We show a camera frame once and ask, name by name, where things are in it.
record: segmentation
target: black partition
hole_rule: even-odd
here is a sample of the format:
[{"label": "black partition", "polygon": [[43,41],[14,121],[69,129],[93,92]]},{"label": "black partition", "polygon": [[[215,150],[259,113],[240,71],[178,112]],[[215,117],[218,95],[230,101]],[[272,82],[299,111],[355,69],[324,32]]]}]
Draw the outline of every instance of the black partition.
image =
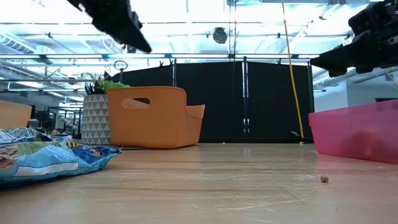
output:
[{"label": "black partition", "polygon": [[[308,114],[312,112],[310,77],[306,66],[293,66],[305,139],[311,139]],[[248,62],[249,137],[285,142],[290,131],[300,134],[299,119],[288,65]]]},{"label": "black partition", "polygon": [[177,64],[177,87],[188,105],[206,105],[201,141],[244,138],[242,62]]},{"label": "black partition", "polygon": [[[111,79],[118,82],[120,73]],[[123,83],[130,86],[173,86],[173,66],[123,72]]]}]

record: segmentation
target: potted plant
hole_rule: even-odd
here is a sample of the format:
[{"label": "potted plant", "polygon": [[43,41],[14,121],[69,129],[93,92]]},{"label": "potted plant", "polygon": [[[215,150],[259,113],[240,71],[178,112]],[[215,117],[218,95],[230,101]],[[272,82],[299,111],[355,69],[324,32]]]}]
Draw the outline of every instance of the potted plant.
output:
[{"label": "potted plant", "polygon": [[123,87],[129,87],[129,85],[114,83],[109,81],[108,77],[99,77],[93,83],[85,85],[87,96],[85,96],[83,102],[83,122],[81,128],[81,140],[83,144],[112,144],[106,92],[111,88]]}]

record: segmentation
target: crumb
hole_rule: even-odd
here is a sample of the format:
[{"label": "crumb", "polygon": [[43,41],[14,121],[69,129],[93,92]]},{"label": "crumb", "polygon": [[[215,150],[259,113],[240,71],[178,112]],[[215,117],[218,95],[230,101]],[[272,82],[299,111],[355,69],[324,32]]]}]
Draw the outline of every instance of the crumb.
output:
[{"label": "crumb", "polygon": [[322,183],[327,183],[329,182],[329,178],[327,176],[321,176],[321,181]]}]

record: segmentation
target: yellow cable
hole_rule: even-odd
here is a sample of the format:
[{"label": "yellow cable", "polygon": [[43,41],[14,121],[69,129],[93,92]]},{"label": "yellow cable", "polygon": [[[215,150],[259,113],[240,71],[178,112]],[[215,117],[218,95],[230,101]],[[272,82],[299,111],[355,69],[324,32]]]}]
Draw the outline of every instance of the yellow cable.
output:
[{"label": "yellow cable", "polygon": [[283,13],[284,13],[284,24],[285,24],[285,33],[286,33],[287,55],[289,56],[290,78],[292,79],[294,99],[296,101],[298,123],[300,124],[300,134],[301,134],[301,138],[304,139],[303,123],[301,121],[299,99],[297,98],[296,86],[295,86],[295,83],[294,83],[292,57],[290,56],[289,37],[287,35],[287,25],[286,25],[286,16],[285,16],[285,1],[284,0],[282,0],[282,10],[283,10]]}]

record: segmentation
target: table surface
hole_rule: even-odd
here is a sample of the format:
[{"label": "table surface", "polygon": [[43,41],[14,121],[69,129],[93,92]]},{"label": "table surface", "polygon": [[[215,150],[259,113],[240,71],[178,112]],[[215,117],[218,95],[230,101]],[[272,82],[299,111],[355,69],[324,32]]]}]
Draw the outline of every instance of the table surface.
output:
[{"label": "table surface", "polygon": [[392,164],[317,155],[311,144],[131,150],[99,172],[1,190],[0,220],[397,223],[397,173]]}]

